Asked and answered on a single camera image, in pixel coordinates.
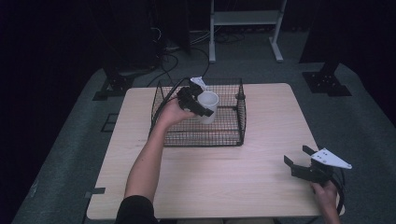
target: wire cage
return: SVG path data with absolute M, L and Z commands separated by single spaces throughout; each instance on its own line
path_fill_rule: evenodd
M 175 85 L 173 80 L 160 80 L 154 96 L 151 110 L 153 119 L 166 95 Z M 219 96 L 215 121 L 202 124 L 197 118 L 186 119 L 168 130 L 165 147 L 235 147 L 242 146 L 245 138 L 247 112 L 245 94 L 241 78 L 204 79 L 207 91 Z M 177 92 L 188 86 L 183 81 L 173 92 L 170 99 L 177 97 Z

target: human hand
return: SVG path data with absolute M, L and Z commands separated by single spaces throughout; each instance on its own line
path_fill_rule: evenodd
M 326 223 L 341 223 L 336 208 L 337 187 L 330 180 L 322 186 L 318 183 L 310 184 Z
M 182 120 L 189 119 L 194 116 L 194 113 L 182 110 L 178 105 L 177 99 L 173 99 L 166 103 L 166 105 L 163 107 L 163 111 L 157 120 L 156 126 L 161 125 L 168 129 L 172 125 L 180 123 Z

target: light wood tabletop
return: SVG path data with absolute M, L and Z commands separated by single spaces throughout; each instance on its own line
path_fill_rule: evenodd
M 155 88 L 125 95 L 96 182 L 90 219 L 115 219 L 125 183 L 149 133 Z M 156 218 L 317 216 L 308 182 L 292 177 L 283 162 L 308 166 L 306 145 L 315 140 L 288 84 L 244 85 L 247 109 L 241 147 L 166 147 L 154 198 Z

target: white cup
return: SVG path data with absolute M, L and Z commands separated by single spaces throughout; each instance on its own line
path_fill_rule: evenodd
M 204 91 L 198 95 L 198 103 L 204 108 L 208 108 L 213 111 L 210 117 L 205 115 L 197 116 L 197 119 L 203 124 L 210 124 L 215 120 L 216 112 L 218 110 L 219 97 L 213 91 Z

